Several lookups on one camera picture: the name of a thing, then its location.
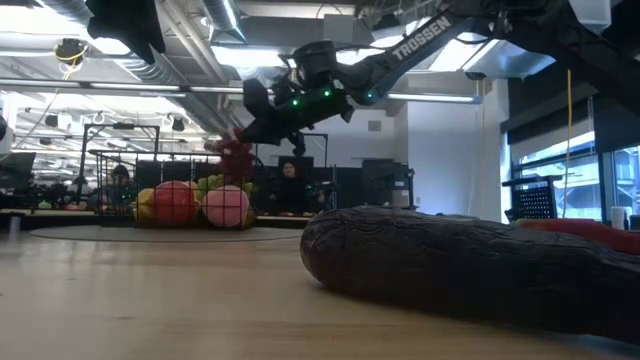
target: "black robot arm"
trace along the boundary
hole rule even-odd
[[[375,104],[407,71],[463,32],[470,31],[475,22],[471,17],[445,10],[385,52],[354,65],[337,64],[334,76],[355,102]]]
[[[395,46],[354,65],[338,63],[341,49],[329,41],[297,49],[288,57],[296,62],[298,81],[280,79],[273,105],[259,82],[245,82],[245,106],[256,120],[241,140],[279,145],[281,139],[301,139],[291,135],[335,115],[349,122],[353,108],[347,97],[375,104],[403,74],[463,32],[547,54],[640,116],[640,63],[585,28],[569,0],[452,0]]]

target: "table surface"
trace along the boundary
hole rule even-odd
[[[0,324],[3,360],[640,358],[604,339],[330,293],[291,239],[93,243],[21,233],[0,241]]]
[[[73,210],[33,210],[30,209],[0,209],[0,214],[22,213],[27,216],[98,216],[93,211],[73,211]],[[287,220],[287,221],[309,221],[311,217],[301,216],[258,216],[260,220]]]

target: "glass window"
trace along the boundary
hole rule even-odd
[[[595,146],[595,133],[593,131],[589,131],[588,133],[582,134],[580,136],[576,136],[571,138],[571,148],[570,152],[589,149]],[[538,161],[542,159],[546,159],[551,156],[563,155],[567,153],[567,142],[563,141],[561,143],[550,146],[546,149],[536,151],[533,154],[529,154],[525,157],[522,157],[519,160],[519,164],[527,164],[533,161]]]
[[[614,153],[616,175],[616,206],[625,206],[631,209],[631,214],[640,214],[638,206],[638,184],[640,147],[633,146],[618,150]]]
[[[564,174],[564,160],[522,170],[522,177],[564,176]],[[564,179],[555,181],[553,186],[558,217],[562,217],[562,210],[565,203]],[[598,173],[598,157],[596,155],[582,156],[569,161],[566,202],[566,218],[602,220],[600,177]]]
[[[588,132],[571,139],[571,153],[579,150],[590,149],[595,146],[594,132]],[[564,155],[567,152],[567,142],[563,141],[559,144],[550,146],[546,149],[537,151],[518,159],[523,165],[522,170],[518,174],[521,177],[549,176],[565,174],[565,159],[558,159],[557,156]],[[569,160],[569,176],[567,180],[567,194],[565,199],[564,179],[554,182],[554,190],[556,197],[556,207],[558,217],[562,217],[564,203],[567,203],[565,213],[566,218],[589,218],[602,220],[602,208],[600,199],[600,175],[598,172],[598,157],[595,151],[592,154],[584,154],[577,156],[572,155]],[[544,159],[556,157],[556,161],[544,162]]]

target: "metal cage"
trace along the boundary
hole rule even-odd
[[[102,226],[246,229],[255,222],[268,174],[255,158],[241,182],[225,176],[213,153],[90,150]]]

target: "red object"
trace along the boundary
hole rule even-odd
[[[181,181],[167,181],[158,185],[153,205],[158,224],[184,225],[195,220],[193,190]]]
[[[242,184],[249,181],[253,168],[254,156],[251,154],[251,144],[240,142],[240,134],[242,129],[235,128],[233,136],[231,134],[222,135],[222,140],[218,141],[213,147],[207,148],[220,154],[220,168],[224,172],[225,177],[229,180],[227,184],[235,184],[242,187]]]
[[[590,219],[520,220],[519,224],[533,230],[582,236],[618,252],[640,255],[640,235],[614,229]]]

